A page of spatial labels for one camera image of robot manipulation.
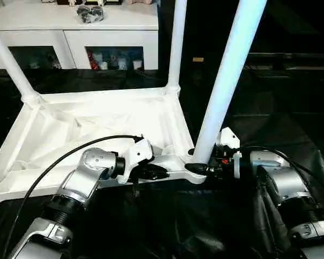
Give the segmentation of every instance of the black mat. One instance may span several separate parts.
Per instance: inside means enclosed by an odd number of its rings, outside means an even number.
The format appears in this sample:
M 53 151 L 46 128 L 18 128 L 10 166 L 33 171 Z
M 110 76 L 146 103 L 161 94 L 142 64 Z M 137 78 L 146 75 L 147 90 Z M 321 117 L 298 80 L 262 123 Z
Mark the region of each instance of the black mat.
M 78 92 L 137 87 L 162 87 L 155 72 L 26 71 L 40 93 Z M 196 141 L 215 74 L 182 78 L 180 102 Z M 0 145 L 21 103 L 19 93 L 0 71 Z M 281 150 L 324 179 L 324 71 L 246 71 L 240 78 L 225 125 L 243 145 L 267 145 Z M 310 179 L 324 203 L 324 192 Z M 276 237 L 272 251 L 262 245 L 262 234 L 281 222 L 271 217 L 257 223 L 253 193 L 245 182 L 186 181 L 142 185 L 133 199 L 131 187 L 99 190 L 72 247 L 74 258 L 259 258 L 283 249 Z M 13 238 L 17 242 L 49 197 L 30 199 Z M 0 204 L 0 254 L 20 200 Z

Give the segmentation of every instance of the white shelf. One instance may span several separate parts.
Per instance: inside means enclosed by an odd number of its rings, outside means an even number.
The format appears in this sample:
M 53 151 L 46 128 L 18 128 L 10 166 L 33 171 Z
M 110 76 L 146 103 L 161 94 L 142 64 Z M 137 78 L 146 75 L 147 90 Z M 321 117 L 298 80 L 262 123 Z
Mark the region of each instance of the white shelf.
M 6 30 L 158 30 L 157 5 L 104 6 L 105 19 L 84 24 L 76 7 L 21 0 L 0 8 L 0 31 Z

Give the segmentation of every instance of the white cabinet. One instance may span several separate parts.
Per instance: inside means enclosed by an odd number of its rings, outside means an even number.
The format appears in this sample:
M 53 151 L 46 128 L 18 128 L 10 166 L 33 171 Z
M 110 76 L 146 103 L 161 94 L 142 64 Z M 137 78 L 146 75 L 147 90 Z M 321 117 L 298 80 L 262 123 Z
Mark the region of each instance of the white cabinet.
M 52 60 L 59 62 L 63 69 L 75 68 L 62 30 L 0 31 L 0 37 L 22 68 L 29 65 L 51 68 Z
M 104 11 L 103 21 L 85 24 L 77 16 L 77 6 L 12 1 L 0 8 L 0 36 L 22 68 L 36 63 L 37 67 L 48 68 L 53 56 L 63 69 L 90 69 L 90 51 L 102 55 L 103 62 L 121 58 L 127 67 L 133 67 L 135 61 L 146 70 L 158 69 L 156 3 L 124 2 L 106 5 Z M 115 69 L 107 63 L 109 69 Z
M 88 51 L 98 51 L 108 59 L 115 52 L 132 67 L 140 59 L 146 70 L 158 69 L 158 31 L 65 31 L 78 69 L 90 69 Z

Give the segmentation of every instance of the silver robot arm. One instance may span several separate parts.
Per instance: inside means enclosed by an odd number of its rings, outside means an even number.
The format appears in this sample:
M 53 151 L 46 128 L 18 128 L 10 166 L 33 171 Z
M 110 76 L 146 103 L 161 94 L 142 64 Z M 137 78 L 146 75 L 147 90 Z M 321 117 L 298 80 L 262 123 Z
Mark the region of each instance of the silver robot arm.
M 152 147 L 146 139 L 135 143 L 123 157 L 100 148 L 87 149 L 77 168 L 66 177 L 42 216 L 33 221 L 8 258 L 62 258 L 61 250 L 70 244 L 71 229 L 87 209 L 99 180 L 115 178 L 126 183 L 139 162 L 152 158 Z
M 268 175 L 269 193 L 300 258 L 324 259 L 324 211 L 299 173 L 272 152 L 254 151 L 250 156 L 254 172 Z

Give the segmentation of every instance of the wire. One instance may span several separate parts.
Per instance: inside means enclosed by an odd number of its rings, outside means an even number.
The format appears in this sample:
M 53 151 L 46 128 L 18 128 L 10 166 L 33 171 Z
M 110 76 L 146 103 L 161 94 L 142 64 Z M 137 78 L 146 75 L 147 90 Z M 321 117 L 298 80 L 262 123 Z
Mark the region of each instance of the wire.
M 19 218 L 19 215 L 21 214 L 22 212 L 22 209 L 27 201 L 27 199 L 29 198 L 30 194 L 32 193 L 32 191 L 34 190 L 34 188 L 38 185 L 38 183 L 42 180 L 43 177 L 45 177 L 47 175 L 47 173 L 52 170 L 58 163 L 60 163 L 62 160 L 64 160 L 65 158 L 67 158 L 69 155 L 79 151 L 80 149 L 84 148 L 84 147 L 87 147 L 89 145 L 92 145 L 92 144 L 95 144 L 95 143 L 98 143 L 98 142 L 101 142 L 101 141 L 105 141 L 105 140 L 110 140 L 110 139 L 133 139 L 134 141 L 139 141 L 141 140 L 143 137 L 137 137 L 137 136 L 132 136 L 132 135 L 113 135 L 113 136 L 109 136 L 109 137 L 103 137 L 103 138 L 99 138 L 99 139 L 95 139 L 95 140 L 92 140 L 92 141 L 89 141 L 85 144 L 82 144 L 80 145 L 79 147 L 76 147 L 74 149 L 72 149 L 71 151 L 65 153 L 64 155 L 62 155 L 60 158 L 58 158 L 53 164 L 51 164 L 37 179 L 36 181 L 31 185 L 30 189 L 26 192 L 25 196 L 24 196 L 24 199 L 23 199 L 23 202 L 21 204 L 21 206 L 19 207 L 18 209 L 18 212 L 17 212 L 17 215 L 16 215 L 16 218 L 11 226 L 11 229 L 10 229 L 10 232 L 7 236 L 7 240 L 6 240 L 6 243 L 5 243 L 5 247 L 4 247 L 4 251 L 3 251 L 3 259 L 6 259 L 6 254 L 7 254 L 7 250 L 8 250 L 8 247 L 10 245 L 10 241 L 11 241 L 11 238 L 12 238 L 12 235 L 13 235 L 13 232 L 15 230 L 15 227 L 16 227 L 16 224 L 18 222 L 18 218 Z
M 282 152 L 280 152 L 276 149 L 273 149 L 271 147 L 264 147 L 264 146 L 244 146 L 244 147 L 235 148 L 233 150 L 236 152 L 236 151 L 252 150 L 252 149 L 268 150 L 276 155 L 279 155 L 284 160 L 286 160 L 297 171 L 297 173 L 300 175 L 300 177 L 302 178 L 302 180 L 305 183 L 307 183 L 308 181 L 304 177 L 304 175 L 302 174 L 300 169 L 303 170 L 305 173 L 307 173 L 309 176 L 311 176 L 324 189 L 324 182 L 316 174 L 314 174 L 311 170 L 307 169 L 306 167 L 300 165 L 299 163 L 294 162 L 292 159 L 290 159 L 289 157 L 287 157 Z

